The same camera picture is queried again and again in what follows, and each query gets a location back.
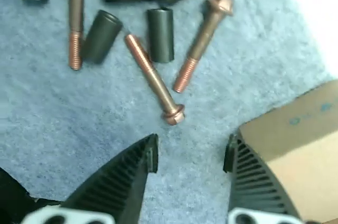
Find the copper bolt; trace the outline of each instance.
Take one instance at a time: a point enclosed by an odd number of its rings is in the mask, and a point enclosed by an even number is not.
[[[69,66],[73,70],[81,69],[80,48],[83,32],[83,1],[69,0]]]
[[[176,78],[174,90],[182,93],[188,86],[194,70],[208,47],[219,23],[226,15],[232,15],[232,0],[208,0],[210,12],[190,48],[186,62]]]
[[[176,125],[183,121],[185,118],[184,105],[177,105],[174,102],[167,87],[164,85],[163,80],[150,62],[148,53],[143,49],[138,38],[129,34],[125,37],[125,42],[137,64],[142,69],[152,90],[159,98],[163,107],[163,118],[170,125]]]

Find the bolt thread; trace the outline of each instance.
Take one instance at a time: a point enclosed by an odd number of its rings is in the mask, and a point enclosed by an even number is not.
[[[139,39],[131,34],[125,37],[125,42],[131,51],[134,59],[144,73],[154,71],[152,63],[150,62],[148,53],[142,47]]]
[[[82,41],[82,33],[71,31],[69,35],[69,66],[73,70],[80,70],[82,61],[80,58],[80,47]]]
[[[186,62],[183,64],[180,70],[180,74],[176,78],[173,88],[177,93],[182,93],[188,86],[189,81],[192,77],[193,72],[195,71],[195,68],[197,67],[198,62],[199,62],[198,60],[188,57]]]

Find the gray carpet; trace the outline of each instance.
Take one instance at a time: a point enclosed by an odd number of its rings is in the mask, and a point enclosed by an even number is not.
[[[204,0],[172,8],[176,59],[156,65],[171,87],[202,20]],[[36,197],[65,199],[98,167],[150,134],[160,137],[140,223],[224,223],[228,135],[242,123],[327,81],[295,0],[234,0],[184,94],[186,120],[169,127],[120,35],[106,62],[67,66],[67,0],[40,7],[0,0],[0,166]],[[146,40],[155,3],[86,0],[85,29],[99,9]]]

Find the ribbed plastic piece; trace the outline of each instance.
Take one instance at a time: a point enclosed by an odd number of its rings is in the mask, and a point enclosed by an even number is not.
[[[0,168],[0,223],[20,223],[30,212],[58,201],[32,198],[28,191],[5,170]]]
[[[229,139],[223,169],[233,176],[229,211],[240,207],[299,218],[282,185],[240,134]]]
[[[118,224],[137,224],[148,173],[157,172],[157,141],[151,134],[119,153],[61,206],[108,213]]]

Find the blue carpet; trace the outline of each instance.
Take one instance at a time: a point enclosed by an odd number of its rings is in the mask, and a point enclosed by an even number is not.
[[[175,61],[156,65],[171,87],[201,23],[204,0],[183,0]],[[184,94],[186,120],[169,127],[121,34],[102,66],[67,66],[67,0],[0,0],[0,166],[35,197],[64,200],[98,167],[150,133],[159,171],[148,178],[140,223],[224,223],[228,135],[242,123],[331,78],[295,0],[234,0]],[[99,9],[146,40],[145,11],[86,0],[85,33]]]

